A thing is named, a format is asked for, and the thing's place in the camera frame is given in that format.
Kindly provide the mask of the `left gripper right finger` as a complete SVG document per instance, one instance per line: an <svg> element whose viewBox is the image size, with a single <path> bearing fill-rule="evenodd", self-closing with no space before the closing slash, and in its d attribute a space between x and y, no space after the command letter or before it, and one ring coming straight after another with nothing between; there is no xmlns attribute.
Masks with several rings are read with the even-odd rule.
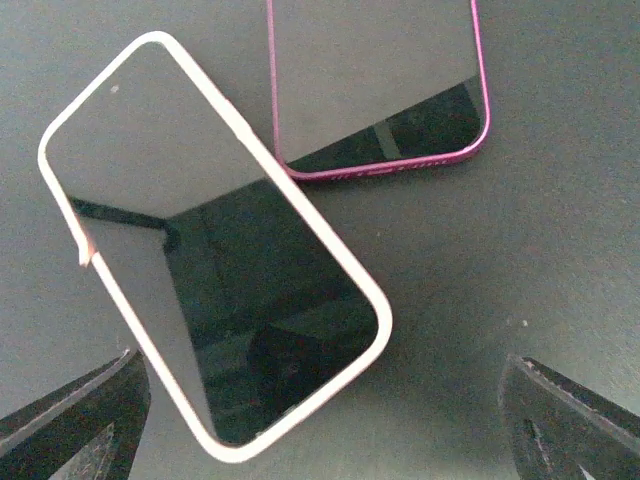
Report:
<svg viewBox="0 0 640 480"><path fill-rule="evenodd" d="M639 417L530 357L506 357L498 404L521 479L637 479Z"/></svg>

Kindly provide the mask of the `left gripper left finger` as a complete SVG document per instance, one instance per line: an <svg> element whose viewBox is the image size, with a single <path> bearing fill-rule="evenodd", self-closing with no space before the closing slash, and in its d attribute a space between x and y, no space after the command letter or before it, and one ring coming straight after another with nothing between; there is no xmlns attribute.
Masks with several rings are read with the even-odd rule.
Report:
<svg viewBox="0 0 640 480"><path fill-rule="evenodd" d="M150 408L144 357L121 356L1 419L3 479L127 479Z"/></svg>

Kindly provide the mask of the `magenta bare phone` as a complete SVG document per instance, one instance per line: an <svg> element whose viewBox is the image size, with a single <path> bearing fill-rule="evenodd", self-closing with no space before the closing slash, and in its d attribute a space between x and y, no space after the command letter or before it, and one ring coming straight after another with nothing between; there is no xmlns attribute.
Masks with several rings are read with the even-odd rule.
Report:
<svg viewBox="0 0 640 480"><path fill-rule="evenodd" d="M452 165L490 104L473 1L270 1L276 159L301 181Z"/></svg>

